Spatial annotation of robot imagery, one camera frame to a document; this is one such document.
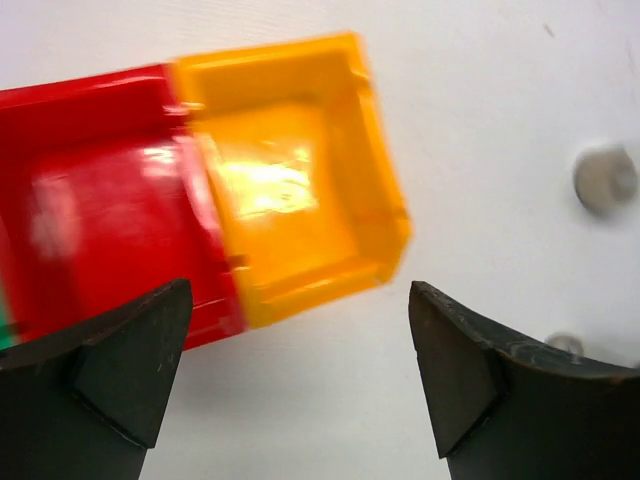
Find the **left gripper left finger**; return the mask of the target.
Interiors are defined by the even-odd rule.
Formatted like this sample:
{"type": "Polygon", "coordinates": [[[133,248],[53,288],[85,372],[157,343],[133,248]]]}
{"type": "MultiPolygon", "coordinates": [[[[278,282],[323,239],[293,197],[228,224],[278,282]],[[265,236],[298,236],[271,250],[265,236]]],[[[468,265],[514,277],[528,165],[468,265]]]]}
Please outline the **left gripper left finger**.
{"type": "Polygon", "coordinates": [[[172,280],[1,352],[4,479],[137,479],[155,447],[193,310],[172,280]]]}

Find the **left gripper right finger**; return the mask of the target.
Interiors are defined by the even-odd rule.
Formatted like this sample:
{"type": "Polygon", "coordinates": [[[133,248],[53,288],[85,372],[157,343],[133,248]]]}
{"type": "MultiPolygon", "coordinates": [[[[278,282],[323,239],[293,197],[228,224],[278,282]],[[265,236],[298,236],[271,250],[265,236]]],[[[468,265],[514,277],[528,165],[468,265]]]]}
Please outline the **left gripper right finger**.
{"type": "Polygon", "coordinates": [[[635,479],[639,373],[547,345],[415,281],[408,315],[454,479],[635,479]]]}

